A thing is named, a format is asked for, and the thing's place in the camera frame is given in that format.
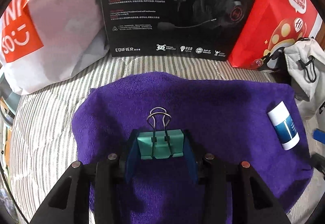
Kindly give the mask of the white blue tube container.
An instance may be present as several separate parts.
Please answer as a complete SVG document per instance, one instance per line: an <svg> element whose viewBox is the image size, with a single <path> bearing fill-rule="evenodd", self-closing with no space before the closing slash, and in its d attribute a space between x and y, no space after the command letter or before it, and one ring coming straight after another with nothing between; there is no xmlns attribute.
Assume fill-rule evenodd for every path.
<svg viewBox="0 0 325 224"><path fill-rule="evenodd" d="M283 101L267 113L285 151L294 148L300 141L299 133Z"/></svg>

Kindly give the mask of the green binder clip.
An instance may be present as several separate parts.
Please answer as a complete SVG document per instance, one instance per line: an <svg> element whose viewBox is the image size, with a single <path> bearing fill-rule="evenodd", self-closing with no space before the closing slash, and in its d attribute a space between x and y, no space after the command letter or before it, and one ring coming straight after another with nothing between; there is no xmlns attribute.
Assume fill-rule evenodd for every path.
<svg viewBox="0 0 325 224"><path fill-rule="evenodd" d="M156 129L156 116L162 116L163 130ZM142 160L168 159L183 156L184 134L180 129L167 130L171 115L162 107L155 107L146 118L152 131L142 132L137 136L137 143Z"/></svg>

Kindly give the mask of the striped bed sheet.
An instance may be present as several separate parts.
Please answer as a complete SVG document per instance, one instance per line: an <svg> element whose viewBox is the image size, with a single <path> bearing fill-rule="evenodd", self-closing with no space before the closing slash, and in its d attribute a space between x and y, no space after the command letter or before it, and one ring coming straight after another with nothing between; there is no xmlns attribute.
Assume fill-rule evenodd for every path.
<svg viewBox="0 0 325 224"><path fill-rule="evenodd" d="M11 138L11 189L23 214L30 219L64 170L77 159L77 143L72 132L72 118L91 89L101 87L130 75L166 72L188 80L233 80L258 83L274 82L271 74L235 69L228 62L187 57L121 57L110 55L99 59L75 77L45 87L19 102ZM247 140L235 140L230 150L223 135L210 136L208 149L229 163L247 158L253 162L285 210L292 223L302 223L324 193L321 174L309 166L292 163L288 171L295 177L285 184L276 180L279 167L269 170L261 163L277 159L283 150L266 151L263 155Z"/></svg>

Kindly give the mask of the grey Nike backpack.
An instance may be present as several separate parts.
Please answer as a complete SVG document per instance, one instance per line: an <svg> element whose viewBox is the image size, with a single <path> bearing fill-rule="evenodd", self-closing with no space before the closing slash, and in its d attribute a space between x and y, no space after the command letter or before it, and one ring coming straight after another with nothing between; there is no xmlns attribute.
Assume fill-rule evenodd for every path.
<svg viewBox="0 0 325 224"><path fill-rule="evenodd" d="M276 71L280 63L291 77L300 115L310 119L324 112L324 50L314 38L300 38L295 43L286 40L262 57L261 69Z"/></svg>

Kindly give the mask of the red paper shopping bag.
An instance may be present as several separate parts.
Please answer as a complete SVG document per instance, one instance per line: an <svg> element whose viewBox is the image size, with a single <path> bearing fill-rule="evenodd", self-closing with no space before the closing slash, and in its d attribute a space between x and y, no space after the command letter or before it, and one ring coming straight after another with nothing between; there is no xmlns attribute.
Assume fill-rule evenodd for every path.
<svg viewBox="0 0 325 224"><path fill-rule="evenodd" d="M284 48L316 37L321 25L310 0L255 0L228 61L234 68L277 71Z"/></svg>

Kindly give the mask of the white Miniso plastic bag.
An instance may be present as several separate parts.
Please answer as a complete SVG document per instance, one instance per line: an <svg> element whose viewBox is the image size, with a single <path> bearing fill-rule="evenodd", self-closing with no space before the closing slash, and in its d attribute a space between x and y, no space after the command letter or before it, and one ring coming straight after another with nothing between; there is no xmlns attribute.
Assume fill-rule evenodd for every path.
<svg viewBox="0 0 325 224"><path fill-rule="evenodd" d="M68 80L108 52L100 0L12 0L1 27L2 72L18 95Z"/></svg>

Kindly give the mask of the black headset box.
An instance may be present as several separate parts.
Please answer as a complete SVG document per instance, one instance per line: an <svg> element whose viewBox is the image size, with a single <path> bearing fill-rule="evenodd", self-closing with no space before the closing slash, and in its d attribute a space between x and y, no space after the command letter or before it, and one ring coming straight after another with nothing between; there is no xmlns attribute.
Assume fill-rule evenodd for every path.
<svg viewBox="0 0 325 224"><path fill-rule="evenodd" d="M226 61L255 0L101 0L114 57Z"/></svg>

